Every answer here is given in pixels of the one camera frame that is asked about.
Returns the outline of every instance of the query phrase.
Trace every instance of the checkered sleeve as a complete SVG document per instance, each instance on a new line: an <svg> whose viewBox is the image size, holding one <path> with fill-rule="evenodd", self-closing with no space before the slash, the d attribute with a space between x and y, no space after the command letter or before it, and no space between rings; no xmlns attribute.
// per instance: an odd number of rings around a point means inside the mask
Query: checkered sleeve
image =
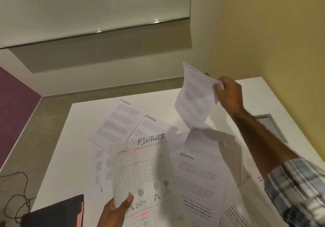
<svg viewBox="0 0 325 227"><path fill-rule="evenodd" d="M293 159L275 168L265 191L290 226L325 226L325 172L310 161Z"/></svg>

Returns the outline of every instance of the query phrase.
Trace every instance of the paper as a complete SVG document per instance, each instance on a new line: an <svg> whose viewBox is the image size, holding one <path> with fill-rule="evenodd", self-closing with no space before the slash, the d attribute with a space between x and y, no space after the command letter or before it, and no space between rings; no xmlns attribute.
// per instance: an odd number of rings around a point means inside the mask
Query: paper
<svg viewBox="0 0 325 227"><path fill-rule="evenodd" d="M184 143L189 135L189 131L182 132L180 134L175 134L175 135L166 135L166 141L167 141L167 147L168 147L168 152L170 156L170 161L171 165L174 166L174 163L176 159L179 156L182 156L181 154L184 149Z"/></svg>
<svg viewBox="0 0 325 227"><path fill-rule="evenodd" d="M241 199L227 209L219 227L284 227L288 226L266 195L249 179L240 187Z"/></svg>
<svg viewBox="0 0 325 227"><path fill-rule="evenodd" d="M129 140L149 137L155 134L176 134L178 128L156 117L145 115Z"/></svg>
<svg viewBox="0 0 325 227"><path fill-rule="evenodd" d="M134 196L125 226L190 226L164 134L111 146L114 200Z"/></svg>
<svg viewBox="0 0 325 227"><path fill-rule="evenodd" d="M90 195L94 196L102 192L112 192L111 160L110 154L92 145L92 176L89 185Z"/></svg>
<svg viewBox="0 0 325 227"><path fill-rule="evenodd" d="M147 111L144 106L120 99L116 109L89 140L110 152L111 144L128 140Z"/></svg>
<svg viewBox="0 0 325 227"><path fill-rule="evenodd" d="M218 103L213 85L221 81L215 80L198 71L187 63L184 66L184 83L177 96L175 108L184 122L190 127L203 126L212 108Z"/></svg>
<svg viewBox="0 0 325 227"><path fill-rule="evenodd" d="M246 180L252 178L258 187L264 190L264 180L260 174L253 157L251 156L247 148L242 148L243 150L243 168L242 168L242 183Z"/></svg>
<svg viewBox="0 0 325 227"><path fill-rule="evenodd" d="M223 178L215 174L217 164L182 151L174 172L186 209L194 227L218 224L223 200Z"/></svg>
<svg viewBox="0 0 325 227"><path fill-rule="evenodd" d="M226 184L223 210L240 197L242 156L234 136L212 129L193 128L185 141L184 151L215 163L214 174L224 178Z"/></svg>

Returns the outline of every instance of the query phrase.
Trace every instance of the forearm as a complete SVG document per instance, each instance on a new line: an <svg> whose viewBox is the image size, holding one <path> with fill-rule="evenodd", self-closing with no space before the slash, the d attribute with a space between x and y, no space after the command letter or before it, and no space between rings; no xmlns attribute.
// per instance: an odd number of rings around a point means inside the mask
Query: forearm
<svg viewBox="0 0 325 227"><path fill-rule="evenodd" d="M299 158L285 144L260 124L250 113L242 109L230 114L264 179L285 161Z"/></svg>

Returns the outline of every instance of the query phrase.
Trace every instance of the pink highlighter mark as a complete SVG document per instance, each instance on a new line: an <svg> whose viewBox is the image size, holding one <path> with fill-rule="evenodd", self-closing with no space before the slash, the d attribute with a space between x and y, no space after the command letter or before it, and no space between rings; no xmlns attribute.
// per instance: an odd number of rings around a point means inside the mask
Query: pink highlighter mark
<svg viewBox="0 0 325 227"><path fill-rule="evenodd" d="M128 154L132 154L132 153L135 153L135 152L138 152L138 151L129 152L129 153L127 153L127 155L128 155Z"/></svg>
<svg viewBox="0 0 325 227"><path fill-rule="evenodd" d="M134 220L134 219L137 219L137 218L139 218L139 217L143 217L144 215L147 215L147 214L149 214L149 211L146 211L146 212L144 212L144 213L142 213L142 214L140 214L140 215L138 215L138 216L135 216L135 217L133 217L132 219Z"/></svg>

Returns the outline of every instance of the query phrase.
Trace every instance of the black notebook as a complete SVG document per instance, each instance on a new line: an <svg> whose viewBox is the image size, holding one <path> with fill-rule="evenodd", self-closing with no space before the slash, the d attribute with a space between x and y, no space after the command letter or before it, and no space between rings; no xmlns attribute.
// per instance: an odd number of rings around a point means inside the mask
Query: black notebook
<svg viewBox="0 0 325 227"><path fill-rule="evenodd" d="M49 205L22 217L21 227L81 227L83 194Z"/></svg>

